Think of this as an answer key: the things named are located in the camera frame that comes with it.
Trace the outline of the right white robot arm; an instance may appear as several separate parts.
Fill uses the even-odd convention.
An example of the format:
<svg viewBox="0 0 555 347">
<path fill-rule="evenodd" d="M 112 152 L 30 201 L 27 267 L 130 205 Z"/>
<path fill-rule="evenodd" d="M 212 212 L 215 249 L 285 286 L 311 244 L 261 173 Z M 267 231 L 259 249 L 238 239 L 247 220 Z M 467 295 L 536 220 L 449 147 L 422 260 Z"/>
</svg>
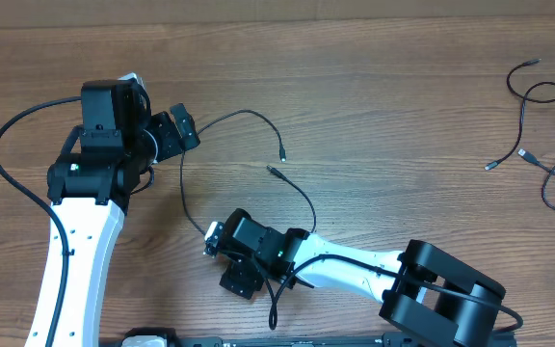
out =
<svg viewBox="0 0 555 347">
<path fill-rule="evenodd" d="M 316 233 L 281 233 L 235 210 L 210 225 L 205 253 L 229 258 L 221 285 L 250 298 L 269 280 L 276 302 L 296 283 L 337 288 L 379 303 L 380 316 L 418 346 L 507 346 L 494 328 L 506 290 L 436 246 L 412 240 L 402 251 L 369 252 L 334 244 Z"/>
</svg>

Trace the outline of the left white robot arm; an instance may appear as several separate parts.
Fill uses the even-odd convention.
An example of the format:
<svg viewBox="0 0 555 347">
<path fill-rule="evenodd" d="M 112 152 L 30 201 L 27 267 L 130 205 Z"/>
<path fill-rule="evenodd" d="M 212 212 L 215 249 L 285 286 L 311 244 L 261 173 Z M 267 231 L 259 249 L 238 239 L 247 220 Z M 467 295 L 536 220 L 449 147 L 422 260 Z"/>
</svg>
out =
<svg viewBox="0 0 555 347">
<path fill-rule="evenodd" d="M 108 269 L 132 192 L 153 165 L 199 144 L 181 103 L 152 113 L 143 82 L 90 81 L 82 124 L 47 172 L 54 213 L 29 346 L 95 346 Z"/>
</svg>

